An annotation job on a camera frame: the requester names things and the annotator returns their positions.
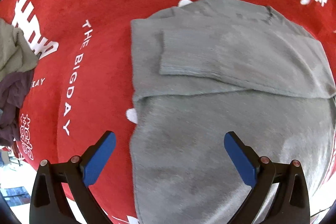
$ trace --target white spot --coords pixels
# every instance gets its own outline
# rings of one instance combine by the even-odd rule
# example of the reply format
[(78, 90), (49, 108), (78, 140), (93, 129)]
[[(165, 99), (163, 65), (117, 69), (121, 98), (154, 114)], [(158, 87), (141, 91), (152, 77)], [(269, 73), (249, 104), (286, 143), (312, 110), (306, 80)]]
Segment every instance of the white spot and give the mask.
[(135, 108), (127, 109), (126, 117), (129, 121), (138, 124), (138, 115), (137, 115), (137, 111), (135, 110)]
[(183, 7), (190, 3), (193, 3), (193, 2), (191, 0), (180, 0), (180, 2), (178, 3), (178, 7)]

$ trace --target blue gripper pad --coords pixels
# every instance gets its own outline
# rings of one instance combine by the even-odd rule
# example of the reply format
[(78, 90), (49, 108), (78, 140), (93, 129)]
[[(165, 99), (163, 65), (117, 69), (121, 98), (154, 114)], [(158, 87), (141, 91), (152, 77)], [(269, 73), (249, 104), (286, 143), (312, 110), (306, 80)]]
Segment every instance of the blue gripper pad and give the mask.
[(225, 134), (224, 147), (243, 182), (253, 188), (257, 183), (259, 168), (257, 169), (245, 154), (245, 148), (247, 148), (247, 146), (231, 131)]
[(90, 146), (82, 156), (80, 164), (83, 173), (83, 182), (86, 187), (95, 184), (108, 159), (116, 147), (116, 136), (106, 131), (100, 140)]

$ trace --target red cloth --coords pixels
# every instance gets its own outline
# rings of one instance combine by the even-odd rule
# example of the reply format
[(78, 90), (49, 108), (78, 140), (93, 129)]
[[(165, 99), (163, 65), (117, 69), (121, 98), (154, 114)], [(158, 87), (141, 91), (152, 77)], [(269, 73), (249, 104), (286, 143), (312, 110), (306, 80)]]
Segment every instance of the red cloth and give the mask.
[[(9, 23), (17, 1), (0, 2), (0, 16)], [(136, 217), (136, 213), (129, 154), (134, 124), (125, 116), (132, 108), (133, 93), (129, 22), (177, 5), (179, 0), (28, 0), (16, 13), (30, 1), (34, 9), (28, 20), (36, 15), (42, 37), (58, 42), (58, 49), (40, 60), (21, 110), (21, 153), (37, 169), (45, 158), (67, 161), (81, 155), (105, 130), (115, 132), (117, 147), (91, 190), (110, 217), (130, 222), (127, 216)], [(304, 26), (323, 43), (336, 75), (336, 0), (327, 0), (323, 6), (315, 0), (307, 5), (301, 0), (244, 1), (271, 5)], [(92, 27), (82, 27), (86, 20)], [(92, 37), (86, 46), (83, 42), (88, 36)]]

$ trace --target dark purple cloth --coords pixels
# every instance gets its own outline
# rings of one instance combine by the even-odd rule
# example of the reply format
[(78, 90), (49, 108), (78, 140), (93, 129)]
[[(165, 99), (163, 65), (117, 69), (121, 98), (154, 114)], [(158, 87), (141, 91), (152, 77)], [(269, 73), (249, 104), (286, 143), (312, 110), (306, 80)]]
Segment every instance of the dark purple cloth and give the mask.
[(17, 113), (28, 94), (34, 76), (34, 70), (12, 72), (0, 82), (0, 145), (10, 146), (20, 139)]

